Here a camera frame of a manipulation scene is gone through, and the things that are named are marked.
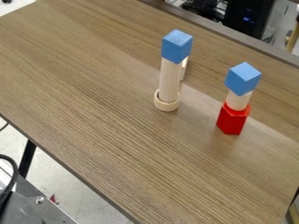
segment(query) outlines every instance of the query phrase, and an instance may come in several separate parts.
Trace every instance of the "black computer tower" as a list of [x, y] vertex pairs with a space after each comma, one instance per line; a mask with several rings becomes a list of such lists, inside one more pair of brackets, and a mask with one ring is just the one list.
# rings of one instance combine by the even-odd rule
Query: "black computer tower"
[[223, 24], [257, 39], [263, 39], [269, 19], [277, 22], [286, 13], [285, 0], [228, 0]]

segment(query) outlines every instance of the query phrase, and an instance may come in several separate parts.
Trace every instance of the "block tower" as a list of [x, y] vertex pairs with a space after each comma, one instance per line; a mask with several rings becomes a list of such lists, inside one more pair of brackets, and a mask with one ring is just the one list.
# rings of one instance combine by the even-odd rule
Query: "block tower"
[[261, 79], [261, 72], [244, 62], [228, 70], [225, 84], [229, 92], [217, 126], [227, 135], [239, 135], [249, 116], [250, 97]]
[[162, 40], [160, 82], [154, 97], [155, 106], [162, 111], [172, 111], [179, 106], [179, 82], [184, 78], [192, 42], [193, 36], [178, 30]]

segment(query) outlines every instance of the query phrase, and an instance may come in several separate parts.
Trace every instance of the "white cylindrical block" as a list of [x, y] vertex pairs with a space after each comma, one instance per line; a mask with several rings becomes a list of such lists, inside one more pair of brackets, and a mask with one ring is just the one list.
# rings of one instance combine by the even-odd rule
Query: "white cylindrical block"
[[159, 99], [162, 102], [174, 102], [177, 100], [181, 67], [182, 62], [175, 64], [162, 58], [159, 83]]
[[238, 96], [230, 89], [226, 98], [226, 104], [230, 109], [243, 110], [248, 105], [252, 93], [253, 91], [250, 91], [242, 96]]
[[184, 74], [186, 72], [186, 68], [187, 68], [187, 64], [188, 64], [188, 59], [189, 59], [189, 56], [186, 57], [185, 59], [183, 59], [183, 62], [182, 62], [181, 77], [180, 77], [181, 81], [184, 80]]

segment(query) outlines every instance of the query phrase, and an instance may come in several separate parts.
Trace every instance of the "screw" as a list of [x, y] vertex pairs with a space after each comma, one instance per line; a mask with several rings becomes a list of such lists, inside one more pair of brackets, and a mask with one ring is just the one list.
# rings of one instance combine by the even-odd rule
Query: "screw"
[[39, 204], [39, 205], [41, 205], [41, 204], [43, 204], [44, 203], [44, 201], [45, 201], [45, 199], [43, 198], [43, 197], [37, 197], [37, 200], [35, 201], [37, 204]]

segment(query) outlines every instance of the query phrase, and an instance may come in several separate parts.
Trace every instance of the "table edge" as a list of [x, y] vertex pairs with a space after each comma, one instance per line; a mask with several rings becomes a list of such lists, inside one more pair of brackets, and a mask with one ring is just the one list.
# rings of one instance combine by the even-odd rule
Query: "table edge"
[[113, 202], [106, 194], [99, 191], [92, 185], [90, 185], [85, 179], [83, 179], [79, 174], [69, 168], [66, 164], [60, 161], [57, 157], [55, 157], [52, 153], [50, 153], [47, 149], [45, 149], [42, 145], [40, 145], [37, 141], [35, 141], [32, 137], [22, 131], [15, 123], [13, 123], [10, 119], [8, 119], [4, 114], [0, 114], [0, 117], [3, 118], [9, 125], [11, 125], [14, 129], [20, 132], [23, 136], [25, 136], [28, 140], [32, 141], [38, 148], [40, 148], [43, 152], [45, 152], [48, 156], [50, 156], [53, 160], [59, 163], [63, 168], [69, 171], [75, 178], [81, 181], [85, 186], [87, 186], [90, 190], [98, 194], [101, 198], [103, 198], [110, 206], [115, 208], [118, 212], [124, 215], [127, 219], [134, 222], [135, 224], [141, 224], [139, 220], [137, 220], [132, 214], [128, 213], [124, 208], [118, 206], [116, 202]]

